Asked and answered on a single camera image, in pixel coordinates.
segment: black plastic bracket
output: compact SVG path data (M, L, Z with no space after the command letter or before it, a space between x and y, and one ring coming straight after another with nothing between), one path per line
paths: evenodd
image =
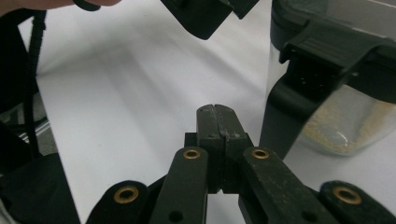
M244 18L259 0L161 0L192 35L208 39L234 11Z
M149 224L205 223L207 159L207 152L198 147L176 153Z
M268 223L338 223L271 150L247 148L242 167Z
M396 223L393 214L379 202L362 189L343 181L324 183L318 198L342 223Z
M89 3L85 0L73 0L73 2L76 4L76 6L82 8L84 10L87 10L87 11L97 11L100 9L100 6Z
M149 197L148 188L136 181L123 181L106 191L93 208L87 224L138 224Z
M196 145L210 155L209 193L237 193L239 160L243 149L252 147L235 112L224 105L205 105L197 110Z

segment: brass screw insert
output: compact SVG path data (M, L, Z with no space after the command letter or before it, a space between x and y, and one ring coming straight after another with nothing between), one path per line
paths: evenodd
M270 157L270 153L264 149L254 149L251 154L260 160L264 160Z
M186 159L195 160L201 156L201 152L199 152L198 150L195 150L195 149L189 149L189 150L186 150L185 152L183 152L183 156Z
M361 196L358 192L344 186L334 187L332 189L332 193L344 203L360 204L362 202Z
M139 196L139 190L135 186L125 186L114 194L116 203L131 203Z

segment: black mechanical arm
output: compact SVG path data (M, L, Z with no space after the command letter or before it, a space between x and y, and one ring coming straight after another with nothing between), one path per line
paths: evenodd
M124 181L93 208L88 223L205 223L207 194L239 195L248 224L396 223L363 190L341 181L306 187L269 148L254 147L234 111L197 110L197 132L186 133L166 176L146 187Z
M100 6L73 0L78 7L96 11ZM161 0L180 24L192 35L208 39L233 11L243 19L259 0Z

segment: black cable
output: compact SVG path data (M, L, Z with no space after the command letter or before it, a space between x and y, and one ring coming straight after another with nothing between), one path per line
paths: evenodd
M35 17L33 19L33 28L30 38L26 70L25 98L23 101L23 117L33 159L41 157L41 154L38 150L37 136L35 135L33 89L35 86L35 76L38 67L38 57L40 55L44 30L46 29L46 24L44 23L46 15L47 11L36 11Z

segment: white surface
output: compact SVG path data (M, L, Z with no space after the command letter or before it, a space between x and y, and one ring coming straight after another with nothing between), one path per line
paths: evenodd
M82 222L112 185L165 175L202 105L233 108L258 144L269 2L242 21L231 15L207 41L188 34L159 0L49 13L38 83ZM286 163L314 189L346 180L396 213L395 136L353 158L297 145ZM208 211L207 223L243 223L235 196L210 196Z

